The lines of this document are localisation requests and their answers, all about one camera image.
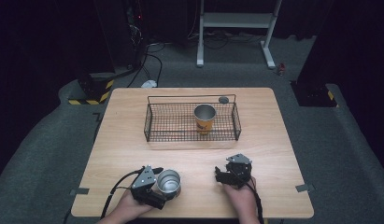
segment stand leg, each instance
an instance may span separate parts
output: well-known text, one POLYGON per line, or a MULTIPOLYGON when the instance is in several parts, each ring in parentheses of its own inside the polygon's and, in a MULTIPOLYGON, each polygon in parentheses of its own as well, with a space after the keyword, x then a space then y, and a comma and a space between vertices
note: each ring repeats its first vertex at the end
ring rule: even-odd
POLYGON ((279 8, 281 7, 281 3, 282 3, 282 0, 277 0, 276 7, 274 8, 273 16, 271 18, 271 21, 270 21, 270 24, 268 27, 267 38, 264 41, 261 41, 264 58, 266 59, 267 66, 270 69, 276 68, 276 64, 274 63, 273 57, 271 56, 270 49, 268 48, 268 45, 270 43, 271 36, 273 34, 273 31, 274 31, 274 27, 276 26, 278 12, 279 12, 279 8))
POLYGON ((198 36, 197 67, 204 66, 204 0, 201 0, 200 29, 198 36))

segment gray carpet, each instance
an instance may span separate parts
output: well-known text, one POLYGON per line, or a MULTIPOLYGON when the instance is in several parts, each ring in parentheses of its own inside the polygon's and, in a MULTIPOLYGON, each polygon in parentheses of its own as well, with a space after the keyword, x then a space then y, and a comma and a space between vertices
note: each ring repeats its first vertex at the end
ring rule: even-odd
MULTIPOLYGON (((223 42, 207 41, 210 47, 223 42)), ((337 86, 328 84, 339 107, 301 107, 293 95, 297 79, 314 39, 273 38, 270 49, 276 63, 285 63, 284 76, 266 67, 258 41, 229 43, 205 50, 205 66, 195 66, 196 47, 166 45, 152 52, 163 62, 160 87, 269 87, 274 90, 292 146, 307 184, 315 215, 286 219, 284 223, 383 223, 384 170, 350 114, 337 86)), ((152 46, 150 51, 162 46, 152 46)), ((146 68, 157 78, 160 64, 148 57, 146 68)), ((116 79, 126 87, 134 74, 116 79)), ((147 80, 142 71, 131 85, 147 80)), ((104 105, 69 105, 73 81, 59 92, 62 104, 43 118, 25 137, 0 177, 0 224, 63 223, 92 150, 104 105)), ((67 223, 94 223, 98 217, 72 217, 67 223)), ((184 220, 155 220, 182 223, 184 220)), ((269 220, 279 223, 280 220, 269 220)))

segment black curtain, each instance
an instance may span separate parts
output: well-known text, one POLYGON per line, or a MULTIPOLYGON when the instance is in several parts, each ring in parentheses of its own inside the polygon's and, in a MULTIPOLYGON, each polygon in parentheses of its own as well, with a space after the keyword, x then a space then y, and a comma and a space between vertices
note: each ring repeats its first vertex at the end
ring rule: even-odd
POLYGON ((384 167, 384 0, 334 1, 297 83, 337 84, 384 167))
POLYGON ((283 0, 273 36, 301 40, 320 32, 334 0, 283 0))

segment dark background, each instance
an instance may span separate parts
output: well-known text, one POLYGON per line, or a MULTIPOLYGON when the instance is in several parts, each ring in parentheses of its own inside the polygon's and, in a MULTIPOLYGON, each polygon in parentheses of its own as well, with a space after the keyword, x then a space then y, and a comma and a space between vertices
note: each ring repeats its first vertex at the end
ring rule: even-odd
MULTIPOLYGON (((77 1, 73 6, 66 2, 0 1, 0 174, 24 136, 58 106, 57 94, 63 85, 95 71, 115 70, 112 42, 107 42, 107 31, 97 22, 100 15, 92 12, 95 2, 77 1), (75 8, 81 8, 80 12, 75 13, 75 8), (72 11, 77 18, 72 18, 72 11), (72 20, 87 21, 86 31, 81 32, 87 38, 72 32, 72 20), (98 52, 93 55, 101 58, 84 57, 84 49, 91 46, 95 48, 90 50, 98 52)), ((141 1, 144 10, 156 13, 145 19, 149 35, 184 41, 192 28, 194 1, 147 2, 141 1), (183 19, 172 21, 178 26, 187 24, 187 29, 179 27, 180 33, 165 32, 165 36, 160 31, 173 24, 162 23, 160 29, 157 21, 171 21, 171 17, 161 17, 169 8, 170 15, 183 19)), ((274 3, 206 1, 206 10, 270 12, 274 3)), ((301 40, 318 36, 299 81, 313 87, 337 84, 384 166, 384 1, 283 1, 274 37, 290 35, 301 40)))

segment white metal stand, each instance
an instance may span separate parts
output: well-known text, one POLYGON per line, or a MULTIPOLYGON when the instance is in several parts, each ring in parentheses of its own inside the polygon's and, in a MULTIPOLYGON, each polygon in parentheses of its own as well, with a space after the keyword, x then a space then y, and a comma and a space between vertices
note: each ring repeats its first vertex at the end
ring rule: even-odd
POLYGON ((265 28, 267 37, 261 41, 267 66, 276 68, 268 45, 276 25, 279 8, 282 0, 277 0, 273 13, 211 13, 204 12, 204 0, 201 0, 200 30, 197 49, 197 67, 204 66, 204 27, 240 27, 240 28, 265 28))

